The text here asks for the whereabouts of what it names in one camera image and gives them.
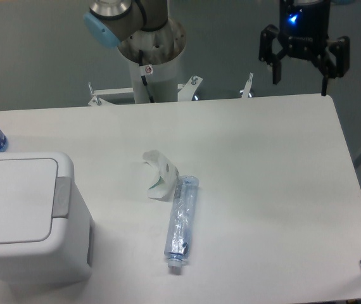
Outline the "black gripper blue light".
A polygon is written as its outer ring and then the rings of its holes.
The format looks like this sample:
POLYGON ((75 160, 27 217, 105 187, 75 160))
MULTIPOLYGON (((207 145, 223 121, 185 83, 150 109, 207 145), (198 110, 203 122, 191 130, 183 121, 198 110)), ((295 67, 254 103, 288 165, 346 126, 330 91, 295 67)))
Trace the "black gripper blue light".
POLYGON ((282 77, 281 60, 310 60, 322 74, 321 95, 327 95, 329 80, 343 78, 350 68, 350 38, 328 39, 330 1, 280 1, 279 29, 266 26, 260 33, 258 59, 272 68, 272 83, 282 77), (282 49, 275 53, 274 40, 282 49))

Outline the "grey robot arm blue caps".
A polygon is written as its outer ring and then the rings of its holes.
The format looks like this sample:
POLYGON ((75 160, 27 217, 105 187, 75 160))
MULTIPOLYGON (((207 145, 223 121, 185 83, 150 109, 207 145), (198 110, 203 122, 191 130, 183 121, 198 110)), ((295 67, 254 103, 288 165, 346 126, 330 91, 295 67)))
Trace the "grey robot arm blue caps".
MULTIPOLYGON (((350 39, 328 35, 330 1, 279 1, 279 26, 260 33, 258 59, 272 69, 272 82, 282 77, 284 57, 309 61, 322 74, 321 94, 329 80, 350 68, 350 39)), ((118 48, 137 67, 176 60, 186 45, 181 24, 170 18, 167 1, 91 1, 84 14, 91 35, 106 48, 118 48)))

